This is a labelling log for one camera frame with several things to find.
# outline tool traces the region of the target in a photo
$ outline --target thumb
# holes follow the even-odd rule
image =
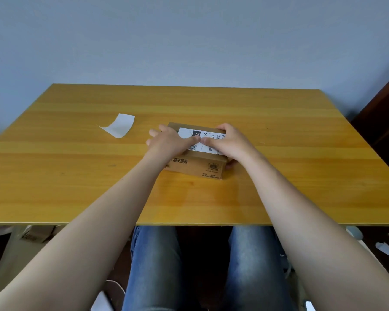
[[[198,135],[190,136],[189,138],[186,138],[185,140],[187,142],[187,146],[192,146],[192,145],[197,144],[198,142],[200,142],[200,136],[198,136]]]
[[[200,140],[200,142],[209,147],[216,147],[219,144],[220,140],[215,140],[214,138],[204,137]]]

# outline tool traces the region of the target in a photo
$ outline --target gray wall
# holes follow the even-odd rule
[[[322,89],[389,80],[389,0],[0,0],[0,132],[51,83]]]

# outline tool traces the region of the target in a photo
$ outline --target yellow wooden tabletop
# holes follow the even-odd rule
[[[123,138],[108,126],[135,115]],[[229,122],[339,223],[389,224],[389,168],[319,90],[51,85],[0,135],[0,223],[67,223],[128,172],[148,130]],[[241,166],[161,172],[139,224],[270,224]]]

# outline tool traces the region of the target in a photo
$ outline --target white cable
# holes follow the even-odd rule
[[[112,280],[112,279],[107,279],[106,282],[116,283],[116,284],[118,285],[118,287],[121,288],[122,292],[125,294],[125,290],[124,290],[124,288],[119,284],[119,282],[116,282],[115,280]]]

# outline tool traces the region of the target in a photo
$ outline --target left hand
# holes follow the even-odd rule
[[[148,133],[153,137],[145,143],[148,146],[146,155],[153,155],[156,159],[169,162],[174,156],[181,154],[190,146],[200,142],[200,136],[181,138],[177,132],[169,126],[160,124],[160,131],[151,129]]]

